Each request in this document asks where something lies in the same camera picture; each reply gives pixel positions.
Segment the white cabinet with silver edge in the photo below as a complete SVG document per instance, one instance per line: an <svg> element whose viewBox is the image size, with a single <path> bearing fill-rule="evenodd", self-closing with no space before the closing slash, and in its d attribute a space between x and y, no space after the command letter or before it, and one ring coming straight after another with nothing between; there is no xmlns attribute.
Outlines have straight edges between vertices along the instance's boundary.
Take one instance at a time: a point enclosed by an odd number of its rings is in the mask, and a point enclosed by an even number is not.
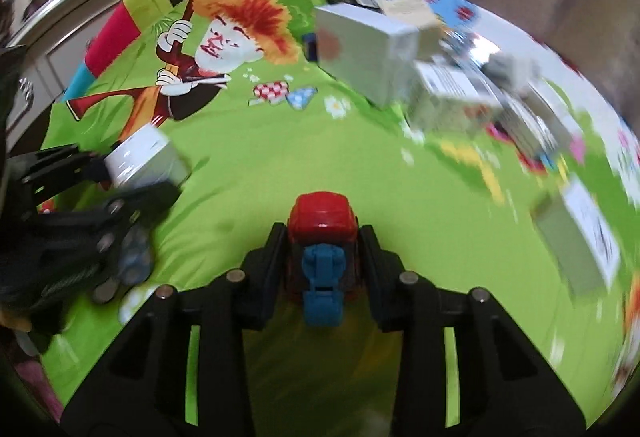
<svg viewBox="0 0 640 437"><path fill-rule="evenodd" d="M61 98L86 50L121 0L49 0L11 38L26 47L22 89L6 124L13 148L39 116Z"/></svg>

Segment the beige barcode carton box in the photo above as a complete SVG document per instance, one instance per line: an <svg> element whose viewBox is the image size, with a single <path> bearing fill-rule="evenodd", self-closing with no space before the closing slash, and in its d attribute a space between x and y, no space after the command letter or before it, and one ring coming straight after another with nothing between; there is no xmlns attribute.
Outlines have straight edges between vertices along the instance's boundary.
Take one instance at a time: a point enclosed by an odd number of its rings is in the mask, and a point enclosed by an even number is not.
<svg viewBox="0 0 640 437"><path fill-rule="evenodd" d="M436 28L440 20L425 0L376 0L386 16L419 29Z"/></svg>

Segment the red and blue toy car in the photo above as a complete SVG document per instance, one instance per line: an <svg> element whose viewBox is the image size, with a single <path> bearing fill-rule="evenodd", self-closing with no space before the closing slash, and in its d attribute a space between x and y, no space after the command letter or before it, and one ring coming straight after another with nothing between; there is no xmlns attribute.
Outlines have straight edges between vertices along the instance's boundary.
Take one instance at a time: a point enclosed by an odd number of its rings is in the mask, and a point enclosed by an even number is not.
<svg viewBox="0 0 640 437"><path fill-rule="evenodd" d="M358 219L344 194L298 196L288 215L291 254L285 276L288 299L302 307L311 327L338 327L345 301L359 283Z"/></svg>

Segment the grey-green box with label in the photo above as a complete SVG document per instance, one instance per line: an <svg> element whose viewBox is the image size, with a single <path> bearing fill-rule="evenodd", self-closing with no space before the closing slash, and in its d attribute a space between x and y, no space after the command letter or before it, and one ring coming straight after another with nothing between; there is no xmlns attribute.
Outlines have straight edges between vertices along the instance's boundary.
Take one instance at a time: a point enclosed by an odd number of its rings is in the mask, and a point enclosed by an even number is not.
<svg viewBox="0 0 640 437"><path fill-rule="evenodd" d="M620 247L592 194L575 175L532 211L538 231L574 295L611 289Z"/></svg>

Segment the green cartoon print tablecloth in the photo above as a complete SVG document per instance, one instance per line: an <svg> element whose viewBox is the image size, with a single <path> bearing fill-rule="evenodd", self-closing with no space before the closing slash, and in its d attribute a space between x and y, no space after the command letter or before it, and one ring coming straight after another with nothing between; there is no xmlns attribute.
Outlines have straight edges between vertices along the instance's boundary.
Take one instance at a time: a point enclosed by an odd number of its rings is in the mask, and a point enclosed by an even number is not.
<svg viewBox="0 0 640 437"><path fill-rule="evenodd" d="M411 131L397 107L375 110L344 84L308 64L256 61L236 69L212 102L162 130L188 158L192 175L155 231L157 264L148 282L106 306L87 295L70 309L42 361L67 405L108 344L152 287L206 285L262 245L299 194L345 194L385 249L439 287L487 287L526 332L577 401L587 424L610 406L628 372L631 276L639 271L639 142L584 75L491 12L461 0L427 0L452 26L475 15L473 30L541 65L551 99L560 98L584 132L584 162L559 157L552 172L528 168L509 142ZM277 105L250 105L258 83L287 82ZM610 290L573 295L532 211L578 177L612 229L620 268ZM387 434L399 365L399 334L375 327L366 300L347 305L335 330L305 327L280 301L262 333L246 334L248 377L259 436Z"/></svg>

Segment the large white carton box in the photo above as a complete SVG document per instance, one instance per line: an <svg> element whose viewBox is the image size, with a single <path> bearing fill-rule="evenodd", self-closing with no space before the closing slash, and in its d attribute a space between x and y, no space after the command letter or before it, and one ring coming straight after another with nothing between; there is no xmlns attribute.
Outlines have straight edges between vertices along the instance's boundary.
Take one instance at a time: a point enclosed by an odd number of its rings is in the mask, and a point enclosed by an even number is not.
<svg viewBox="0 0 640 437"><path fill-rule="evenodd" d="M319 67L378 108L399 99L416 59L420 31L411 24L349 4L314 13Z"/></svg>

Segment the white box with label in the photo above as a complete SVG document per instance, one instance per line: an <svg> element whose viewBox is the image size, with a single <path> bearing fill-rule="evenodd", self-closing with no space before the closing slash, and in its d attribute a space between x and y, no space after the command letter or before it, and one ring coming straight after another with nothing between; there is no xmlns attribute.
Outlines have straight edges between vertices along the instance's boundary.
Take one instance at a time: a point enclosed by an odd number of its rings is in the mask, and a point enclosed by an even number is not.
<svg viewBox="0 0 640 437"><path fill-rule="evenodd" d="M502 111L498 90L477 71L413 62L406 108L413 130L475 135Z"/></svg>

